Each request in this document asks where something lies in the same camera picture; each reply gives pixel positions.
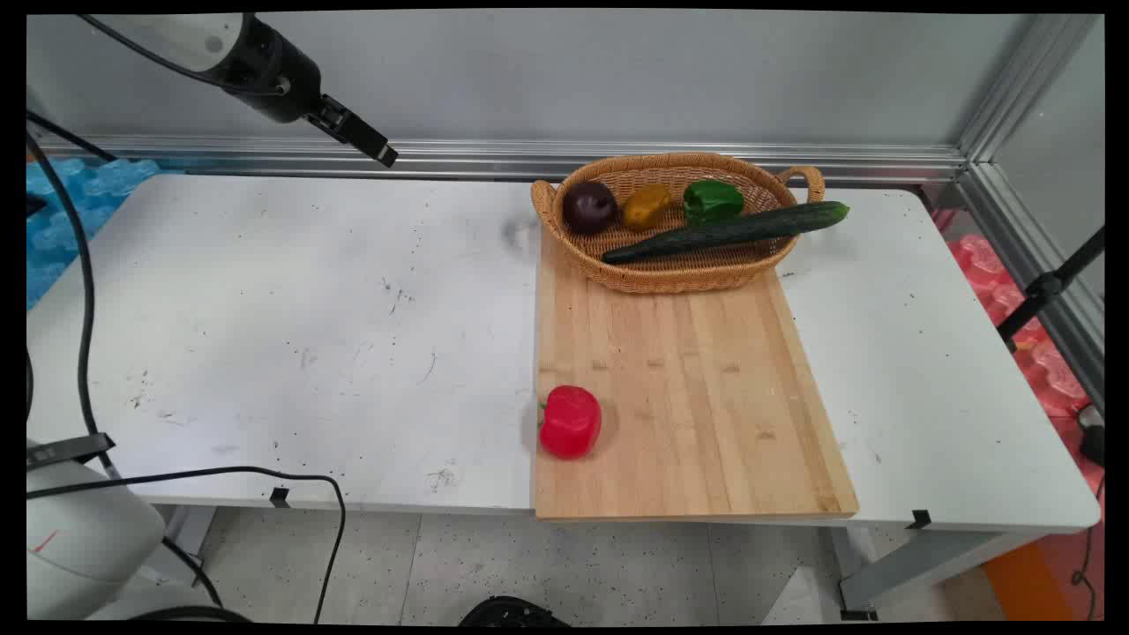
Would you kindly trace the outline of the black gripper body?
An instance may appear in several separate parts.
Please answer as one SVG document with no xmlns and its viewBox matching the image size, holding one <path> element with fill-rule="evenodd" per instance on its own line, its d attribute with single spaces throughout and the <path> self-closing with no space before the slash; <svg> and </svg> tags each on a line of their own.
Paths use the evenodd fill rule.
<svg viewBox="0 0 1129 635">
<path fill-rule="evenodd" d="M 274 122 L 321 108 L 321 70 L 310 56 L 259 18 L 246 18 L 235 46 L 215 72 L 226 92 Z"/>
</svg>

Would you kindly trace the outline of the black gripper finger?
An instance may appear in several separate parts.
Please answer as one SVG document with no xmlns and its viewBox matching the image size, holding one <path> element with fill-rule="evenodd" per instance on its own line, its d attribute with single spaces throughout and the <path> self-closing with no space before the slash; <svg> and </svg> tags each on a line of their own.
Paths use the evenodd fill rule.
<svg viewBox="0 0 1129 635">
<path fill-rule="evenodd" d="M 392 148 L 387 137 L 356 116 L 350 108 L 321 108 L 310 113 L 308 121 L 338 142 L 351 146 L 371 160 L 379 162 L 384 168 L 392 168 L 395 160 L 399 160 L 399 153 Z"/>
<path fill-rule="evenodd" d="M 329 95 L 322 95 L 318 106 L 318 128 L 339 142 L 358 150 L 384 150 L 387 137 L 375 130 Z"/>
</svg>

